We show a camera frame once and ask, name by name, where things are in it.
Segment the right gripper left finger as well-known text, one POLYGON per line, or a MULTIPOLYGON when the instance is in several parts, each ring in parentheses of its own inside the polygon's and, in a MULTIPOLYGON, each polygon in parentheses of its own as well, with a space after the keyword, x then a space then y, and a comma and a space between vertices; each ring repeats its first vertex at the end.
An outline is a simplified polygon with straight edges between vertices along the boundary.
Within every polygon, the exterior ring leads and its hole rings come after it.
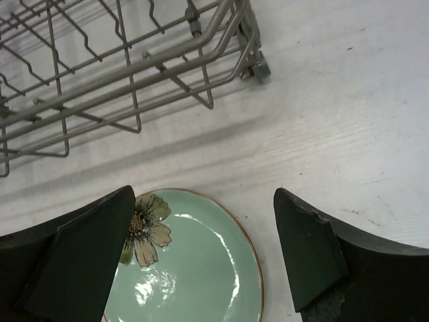
POLYGON ((1 236, 1 320, 101 321, 134 202, 127 185, 1 236))

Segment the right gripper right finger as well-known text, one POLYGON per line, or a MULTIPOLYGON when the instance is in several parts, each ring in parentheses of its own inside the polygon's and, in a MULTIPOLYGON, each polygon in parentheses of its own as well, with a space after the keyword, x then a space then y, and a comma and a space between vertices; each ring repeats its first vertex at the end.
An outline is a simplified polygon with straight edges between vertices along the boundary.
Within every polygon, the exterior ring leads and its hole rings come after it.
POLYGON ((428 320, 426 248, 363 231, 283 188, 273 207, 303 321, 428 320))

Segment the mint green flower plate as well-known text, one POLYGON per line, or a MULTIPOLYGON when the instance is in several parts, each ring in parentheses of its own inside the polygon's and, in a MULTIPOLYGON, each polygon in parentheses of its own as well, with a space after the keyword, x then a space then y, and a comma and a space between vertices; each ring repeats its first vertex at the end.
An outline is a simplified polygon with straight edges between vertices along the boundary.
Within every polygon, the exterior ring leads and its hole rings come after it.
POLYGON ((139 195, 104 321, 260 321, 261 264, 247 232, 187 189, 139 195))

